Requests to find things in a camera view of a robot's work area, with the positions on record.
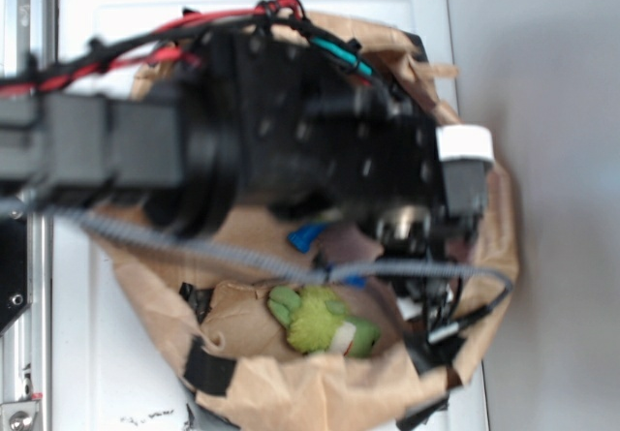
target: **crumpled paper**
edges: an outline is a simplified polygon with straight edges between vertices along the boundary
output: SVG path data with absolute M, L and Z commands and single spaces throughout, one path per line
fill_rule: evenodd
M 419 49 L 400 31 L 381 24 L 325 14 L 311 14 L 311 19 L 343 40 L 356 38 L 363 45 L 362 53 L 378 68 L 394 74 L 440 124 L 461 122 L 454 110 L 438 97 L 433 80 L 434 77 L 455 77 L 452 65 L 419 63 L 415 60 Z M 301 43 L 299 37 L 288 30 L 282 30 L 278 36 Z M 153 80 L 169 73 L 170 67 L 166 65 L 141 68 L 133 96 L 142 97 Z M 470 252 L 469 263 L 497 268 L 515 281 L 518 260 L 511 181 L 499 165 L 488 175 L 488 191 L 489 207 L 480 223 L 480 237 Z M 125 217 L 142 221 L 137 210 Z M 262 209 L 238 207 L 214 238 L 309 266 L 316 256 L 316 248 L 302 255 L 286 243 L 287 233 L 296 226 L 295 223 L 277 222 Z M 264 296 L 264 289 L 239 286 L 239 282 L 265 282 L 270 275 L 174 251 L 155 254 L 100 242 L 110 254 L 117 280 L 154 347 L 179 377 L 184 374 L 195 336 L 203 338 L 205 349 L 211 354 L 239 358 L 226 397 L 197 391 L 196 400 L 246 431 L 361 431 L 403 416 L 408 408 L 441 397 L 449 387 L 471 380 L 510 302 L 510 298 L 505 300 L 466 332 L 467 340 L 452 368 L 439 367 L 419 376 L 403 343 L 398 340 L 402 321 L 390 309 L 383 313 L 386 318 L 382 321 L 387 323 L 387 327 L 382 325 L 382 328 L 387 329 L 388 336 L 372 358 L 345 359 L 333 354 L 299 357 L 282 344 L 283 330 L 280 329 L 279 334 L 276 332 L 275 321 L 267 317 L 264 307 L 258 318 L 247 319 L 241 313 L 236 321 L 231 317 L 220 318 L 220 324 L 215 325 L 207 317 L 200 326 L 190 307 L 178 295 L 182 282 L 206 289 L 234 280 L 234 283 L 222 284 L 232 285 L 228 289 L 235 285 L 238 289 L 245 288 L 233 298 L 240 297 L 239 301 L 256 305 Z M 465 287 L 458 313 L 470 312 L 489 302 L 501 289 L 494 281 L 472 279 Z M 228 304 L 229 309 L 234 306 L 229 297 L 226 302 L 223 300 L 214 300 L 214 313 L 223 308 L 222 305 L 218 308 L 220 303 Z M 357 309 L 358 302 L 350 304 Z M 396 333 L 395 338 L 391 338 L 393 332 L 390 330 Z M 265 342 L 265 336 L 272 336 L 273 345 Z M 243 347 L 250 345 L 253 347 L 247 351 L 249 354 L 243 355 Z

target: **bolt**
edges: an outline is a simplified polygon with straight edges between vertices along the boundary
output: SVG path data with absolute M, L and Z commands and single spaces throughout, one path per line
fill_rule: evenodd
M 267 134 L 269 134 L 269 131 L 271 131 L 272 127 L 273 119 L 269 116 L 266 116 L 261 120 L 261 123 L 259 124 L 259 136 L 261 138 L 264 138 Z
M 26 412 L 17 412 L 9 420 L 12 431 L 28 431 L 32 427 L 32 416 Z
M 372 159 L 367 158 L 363 165 L 361 166 L 361 175 L 363 177 L 368 177 L 370 175 L 370 170 L 372 169 Z
M 426 134 L 423 132 L 422 129 L 418 129 L 418 132 L 416 133 L 416 142 L 420 147 L 424 147 L 424 145 L 426 144 Z
M 368 123 L 359 123 L 357 125 L 357 136 L 360 139 L 366 139 L 370 134 L 370 126 Z
M 329 162 L 329 166 L 327 167 L 327 177 L 332 177 L 336 173 L 337 167 L 338 163 L 335 160 Z
M 261 39 L 259 36 L 252 36 L 250 38 L 249 47 L 250 53 L 252 53 L 253 55 L 258 55 L 263 49 L 263 39 Z
M 32 380 L 30 379 L 30 374 L 26 374 L 26 377 L 23 380 L 23 391 L 27 397 L 32 395 Z
M 281 107 L 287 101 L 287 93 L 285 91 L 278 92 L 278 94 L 273 98 L 273 104 L 277 107 Z
M 295 129 L 294 136 L 297 140 L 304 142 L 310 137 L 310 125 L 305 121 L 300 121 Z
M 23 295 L 21 295 L 20 293 L 16 293 L 15 295 L 12 295 L 11 303 L 13 303 L 15 307 L 18 307 L 19 305 L 23 303 Z
M 287 46 L 286 54 L 290 61 L 295 61 L 299 55 L 299 50 L 296 46 Z

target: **stuffed toy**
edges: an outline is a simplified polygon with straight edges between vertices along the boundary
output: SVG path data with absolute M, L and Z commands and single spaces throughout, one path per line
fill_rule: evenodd
M 269 293 L 267 305 L 287 329 L 289 344 L 303 354 L 366 358 L 381 336 L 375 324 L 349 315 L 347 305 L 330 288 L 306 286 L 295 292 L 277 286 Z

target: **teal wire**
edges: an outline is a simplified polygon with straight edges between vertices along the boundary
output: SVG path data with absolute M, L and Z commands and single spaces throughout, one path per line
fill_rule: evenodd
M 327 50 L 329 53 L 334 56 L 340 58 L 343 61 L 346 61 L 352 66 L 355 66 L 357 63 L 357 69 L 360 73 L 367 76 L 372 76 L 372 69 L 362 61 L 359 61 L 356 55 L 348 52 L 347 50 L 337 46 L 336 44 L 326 41 L 325 39 L 321 39 L 320 37 L 314 37 L 310 39 L 310 42 L 315 46 L 319 46 L 322 49 Z

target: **white plastic piece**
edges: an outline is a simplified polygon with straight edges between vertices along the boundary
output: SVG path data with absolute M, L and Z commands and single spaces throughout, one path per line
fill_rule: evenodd
M 482 160 L 495 163 L 493 137 L 483 126 L 459 125 L 437 128 L 439 160 Z
M 459 326 L 457 322 L 450 323 L 447 326 L 440 327 L 428 333 L 429 344 L 437 344 L 444 339 L 448 339 L 458 332 Z
M 421 304 L 415 303 L 410 297 L 398 297 L 396 304 L 403 320 L 410 320 L 422 314 Z

